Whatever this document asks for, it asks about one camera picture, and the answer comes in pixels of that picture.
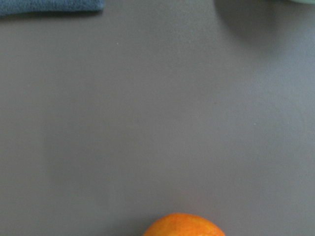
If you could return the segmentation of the grey folded cloth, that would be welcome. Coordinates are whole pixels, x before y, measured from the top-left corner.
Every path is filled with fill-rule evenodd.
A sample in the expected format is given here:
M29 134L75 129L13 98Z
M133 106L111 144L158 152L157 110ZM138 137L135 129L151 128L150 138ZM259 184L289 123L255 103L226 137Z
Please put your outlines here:
M103 0L1 0L0 16L29 12L100 11Z

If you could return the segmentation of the orange fruit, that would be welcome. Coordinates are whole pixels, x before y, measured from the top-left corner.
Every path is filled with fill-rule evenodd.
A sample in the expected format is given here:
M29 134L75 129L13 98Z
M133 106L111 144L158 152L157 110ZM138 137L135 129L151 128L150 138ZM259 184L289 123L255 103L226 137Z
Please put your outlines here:
M144 236L225 236L211 221L193 214L172 213L154 222Z

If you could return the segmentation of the green bowl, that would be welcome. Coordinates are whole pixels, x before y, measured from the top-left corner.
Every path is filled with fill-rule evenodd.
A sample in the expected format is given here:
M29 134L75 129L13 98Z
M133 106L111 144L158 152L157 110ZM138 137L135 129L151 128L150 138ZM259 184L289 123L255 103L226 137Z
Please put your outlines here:
M295 3L300 3L300 4L315 4L315 0L290 0Z

